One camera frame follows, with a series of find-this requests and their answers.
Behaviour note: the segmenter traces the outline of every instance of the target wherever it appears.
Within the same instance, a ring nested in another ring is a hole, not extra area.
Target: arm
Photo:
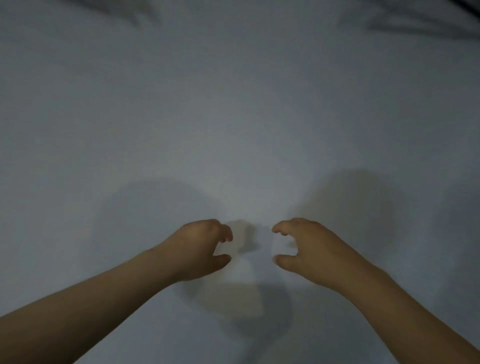
[[[293,236],[299,250],[274,261],[350,300],[400,363],[480,363],[480,351],[321,224],[294,218],[272,231]]]
[[[226,266],[213,256],[231,230],[216,220],[187,224],[162,244],[0,318],[0,363],[73,363],[169,285]]]

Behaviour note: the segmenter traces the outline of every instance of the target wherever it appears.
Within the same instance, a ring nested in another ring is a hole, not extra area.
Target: person's right hand
[[[313,283],[342,291],[373,268],[362,255],[318,222],[293,218],[276,224],[272,231],[295,238],[298,254],[276,255],[274,262]]]

